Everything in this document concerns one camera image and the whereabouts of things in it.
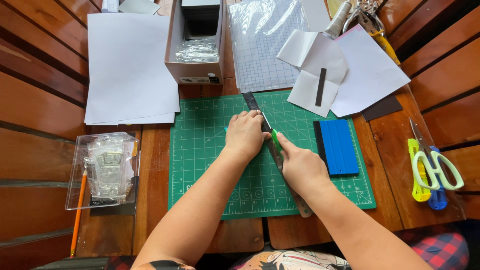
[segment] hand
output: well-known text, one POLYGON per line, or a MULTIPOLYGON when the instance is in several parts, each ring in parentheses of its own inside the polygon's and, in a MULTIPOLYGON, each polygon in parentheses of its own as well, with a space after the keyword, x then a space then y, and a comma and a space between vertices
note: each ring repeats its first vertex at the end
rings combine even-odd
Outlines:
POLYGON ((260 152, 264 140, 272 136, 268 132, 262 133, 264 118, 260 113, 260 110, 242 111, 232 117, 225 138, 225 151, 238 155, 247 163, 260 152))
POLYGON ((277 133, 283 147, 283 176, 290 186, 305 200, 317 196, 324 190, 334 188, 325 162, 308 149, 296 147, 283 134, 277 133))

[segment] glue tube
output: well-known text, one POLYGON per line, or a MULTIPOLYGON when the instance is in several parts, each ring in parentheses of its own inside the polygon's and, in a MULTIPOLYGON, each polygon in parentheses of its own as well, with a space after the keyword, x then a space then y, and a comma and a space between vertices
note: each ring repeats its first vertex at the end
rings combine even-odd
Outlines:
POLYGON ((348 12, 351 8, 352 4, 350 3, 350 1, 344 1, 338 8, 335 17, 333 17, 333 20, 327 26, 324 33, 331 36, 333 39, 337 38, 342 31, 343 23, 347 19, 348 12))

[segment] wooden wall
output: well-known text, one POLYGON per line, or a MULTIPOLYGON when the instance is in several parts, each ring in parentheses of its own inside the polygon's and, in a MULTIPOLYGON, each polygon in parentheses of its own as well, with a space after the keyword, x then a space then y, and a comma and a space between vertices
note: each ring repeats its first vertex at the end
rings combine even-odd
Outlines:
POLYGON ((70 254, 74 142, 86 134, 87 14, 100 1, 0 0, 0 264, 70 254))
POLYGON ((466 215, 478 219, 480 1, 388 0, 379 16, 435 145, 465 181, 466 215))

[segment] green cutting mat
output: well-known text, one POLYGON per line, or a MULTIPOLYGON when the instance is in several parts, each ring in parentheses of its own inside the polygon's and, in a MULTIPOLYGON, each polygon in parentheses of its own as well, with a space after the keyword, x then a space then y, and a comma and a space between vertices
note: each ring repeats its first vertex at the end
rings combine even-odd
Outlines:
MULTIPOLYGON (((287 102, 290 91, 254 94, 270 125, 301 148, 318 153, 313 130, 318 116, 287 102)), ((242 95, 180 100, 170 137, 168 209, 197 181, 225 146, 224 127, 232 115, 248 111, 242 95)), ((348 121, 360 172, 331 176, 341 193, 361 209, 375 208, 372 187, 352 119, 348 121)), ((299 214, 267 147, 249 163, 230 196, 222 220, 299 214)))

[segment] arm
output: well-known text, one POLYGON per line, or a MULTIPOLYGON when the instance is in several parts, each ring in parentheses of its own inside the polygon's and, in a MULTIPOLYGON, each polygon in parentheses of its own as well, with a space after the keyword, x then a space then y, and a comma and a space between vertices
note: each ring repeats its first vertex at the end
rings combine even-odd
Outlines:
POLYGON ((330 181, 323 160, 278 134, 284 151, 283 175, 323 222, 353 269, 431 267, 407 244, 341 194, 330 181))
POLYGON ((156 260, 193 266, 213 239, 228 198, 248 162, 269 133, 259 112, 230 120, 225 147, 198 181, 178 200, 148 237, 132 268, 156 260))

